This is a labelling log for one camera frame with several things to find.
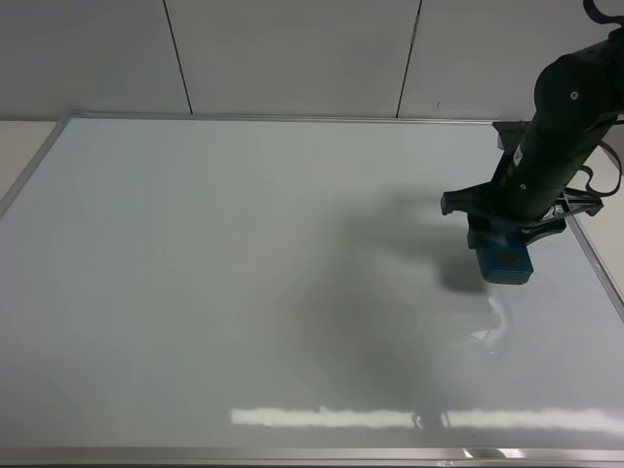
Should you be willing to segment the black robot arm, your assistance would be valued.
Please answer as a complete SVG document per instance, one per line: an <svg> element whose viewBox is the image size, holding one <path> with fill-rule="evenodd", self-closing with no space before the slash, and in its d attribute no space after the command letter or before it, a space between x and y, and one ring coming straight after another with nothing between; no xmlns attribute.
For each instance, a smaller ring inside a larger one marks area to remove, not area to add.
<svg viewBox="0 0 624 468"><path fill-rule="evenodd" d="M486 183L446 192L444 215L468 217L475 250L496 235L528 245L561 233L572 215L596 215L605 193L570 187L623 113L623 31L564 55L538 76L530 122L496 122L503 154Z"/></svg>

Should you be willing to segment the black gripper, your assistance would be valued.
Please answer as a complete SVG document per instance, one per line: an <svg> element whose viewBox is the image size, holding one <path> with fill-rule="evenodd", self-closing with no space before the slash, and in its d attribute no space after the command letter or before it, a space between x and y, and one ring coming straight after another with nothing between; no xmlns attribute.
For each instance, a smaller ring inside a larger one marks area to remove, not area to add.
<svg viewBox="0 0 624 468"><path fill-rule="evenodd" d="M442 214L468 214L470 250L501 247L498 222L521 228L521 239L561 234L566 230L562 217L596 215L603 207L597 192L568 186L602 137L597 131L570 135L526 126L517 148L503 152L490 181L442 195Z"/></svg>

